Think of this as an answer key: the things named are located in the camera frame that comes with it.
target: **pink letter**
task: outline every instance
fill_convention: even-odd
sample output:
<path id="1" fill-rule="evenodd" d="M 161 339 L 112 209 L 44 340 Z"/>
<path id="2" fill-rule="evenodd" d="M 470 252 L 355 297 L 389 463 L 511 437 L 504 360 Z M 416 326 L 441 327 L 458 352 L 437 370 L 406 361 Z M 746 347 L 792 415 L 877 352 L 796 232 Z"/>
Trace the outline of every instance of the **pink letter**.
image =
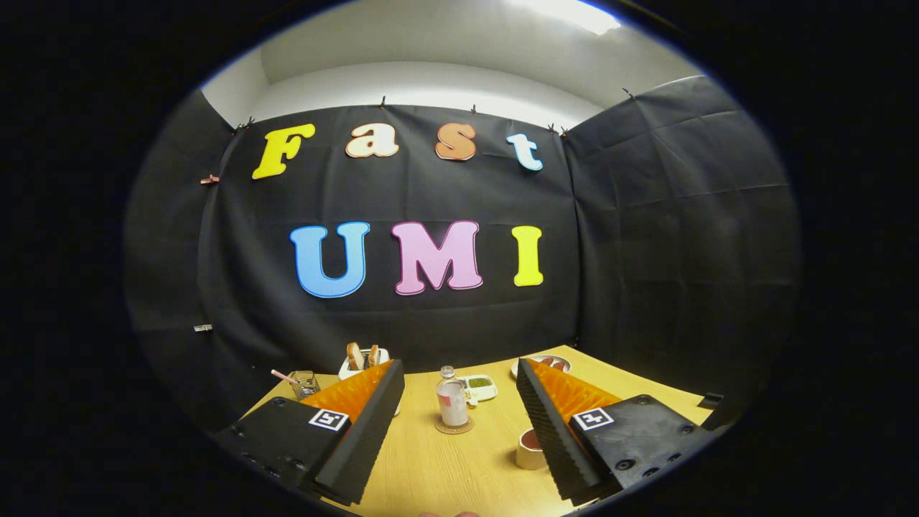
<path id="1" fill-rule="evenodd" d="M 447 285 L 450 289 L 472 289 L 482 285 L 482 277 L 475 266 L 475 234 L 479 225 L 473 221 L 455 221 L 447 230 L 440 247 L 421 223 L 399 223 L 392 234 L 399 239 L 402 249 L 402 281 L 396 292 L 402 295 L 418 294 L 425 284 L 418 279 L 418 266 L 425 272 L 431 287 L 440 289 L 447 276 L 447 266 L 453 263 L 453 275 Z"/>

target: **bread slice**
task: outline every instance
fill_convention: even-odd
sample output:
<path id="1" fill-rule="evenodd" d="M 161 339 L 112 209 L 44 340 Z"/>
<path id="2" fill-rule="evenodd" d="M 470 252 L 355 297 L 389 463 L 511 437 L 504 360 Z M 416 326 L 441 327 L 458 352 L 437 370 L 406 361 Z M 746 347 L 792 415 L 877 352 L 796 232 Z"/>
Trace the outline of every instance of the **bread slice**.
<path id="1" fill-rule="evenodd" d="M 373 345 L 370 347 L 370 353 L 367 355 L 368 368 L 373 368 L 380 364 L 380 347 Z"/>
<path id="2" fill-rule="evenodd" d="M 357 345 L 357 343 L 347 344 L 347 361 L 348 366 L 351 367 L 351 370 L 364 369 L 364 356 L 360 353 L 360 347 Z"/>

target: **letter u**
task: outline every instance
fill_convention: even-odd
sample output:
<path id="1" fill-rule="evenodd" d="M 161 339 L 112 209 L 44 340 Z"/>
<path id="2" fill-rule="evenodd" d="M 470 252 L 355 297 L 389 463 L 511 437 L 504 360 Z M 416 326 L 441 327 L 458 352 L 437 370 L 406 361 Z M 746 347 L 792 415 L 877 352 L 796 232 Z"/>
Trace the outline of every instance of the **letter u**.
<path id="1" fill-rule="evenodd" d="M 303 226 L 290 232 L 297 262 L 300 286 L 320 298 L 340 298 L 360 289 L 367 274 L 364 262 L 364 236 L 370 225 L 363 222 L 344 223 L 336 231 L 345 239 L 345 274 L 331 279 L 323 273 L 323 239 L 328 231 L 323 226 Z"/>

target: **black curtain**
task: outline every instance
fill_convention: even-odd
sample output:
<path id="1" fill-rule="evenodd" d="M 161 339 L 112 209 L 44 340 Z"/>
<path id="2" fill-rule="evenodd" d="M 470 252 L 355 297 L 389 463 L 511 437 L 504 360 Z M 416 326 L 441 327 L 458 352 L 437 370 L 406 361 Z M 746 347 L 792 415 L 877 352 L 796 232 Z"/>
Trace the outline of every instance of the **black curtain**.
<path id="1" fill-rule="evenodd" d="M 150 148 L 124 219 L 125 298 L 144 356 L 178 405 L 216 431 L 239 418 L 233 398 L 254 385 L 234 350 L 194 327 L 208 323 L 198 289 L 201 216 L 232 139 L 230 127 L 195 90 Z"/>
<path id="2" fill-rule="evenodd" d="M 475 156 L 441 159 L 438 129 L 474 128 Z M 282 174 L 253 179 L 266 134 L 310 123 L 315 135 L 285 159 Z M 368 123 L 395 130 L 398 152 L 355 158 L 351 132 Z M 522 167 L 506 138 L 524 133 L 543 168 Z M 579 257 L 573 195 L 558 134 L 456 109 L 377 106 L 319 109 L 257 122 L 237 136 L 203 221 L 201 286 L 214 333 L 273 384 L 271 368 L 337 372 L 345 346 L 379 344 L 407 373 L 462 367 L 570 342 Z M 482 285 L 400 295 L 398 223 L 420 222 L 440 245 L 455 221 L 474 221 Z M 321 298 L 298 283 L 289 235 L 323 226 L 323 273 L 346 271 L 343 223 L 365 222 L 366 278 L 353 293 Z M 541 285 L 518 287 L 514 227 L 540 228 Z"/>
<path id="3" fill-rule="evenodd" d="M 800 283 L 795 201 L 751 117 L 707 77 L 564 139 L 581 235 L 579 346 L 734 404 L 766 379 Z"/>

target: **orange letter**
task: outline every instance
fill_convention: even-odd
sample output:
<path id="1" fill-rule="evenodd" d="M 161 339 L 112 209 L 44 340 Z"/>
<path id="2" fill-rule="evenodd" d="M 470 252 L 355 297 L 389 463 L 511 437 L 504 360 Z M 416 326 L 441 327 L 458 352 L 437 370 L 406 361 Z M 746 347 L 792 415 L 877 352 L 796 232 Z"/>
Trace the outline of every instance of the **orange letter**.
<path id="1" fill-rule="evenodd" d="M 474 137 L 475 130 L 469 124 L 450 122 L 437 131 L 440 142 L 434 145 L 434 150 L 445 160 L 468 160 L 475 155 Z"/>

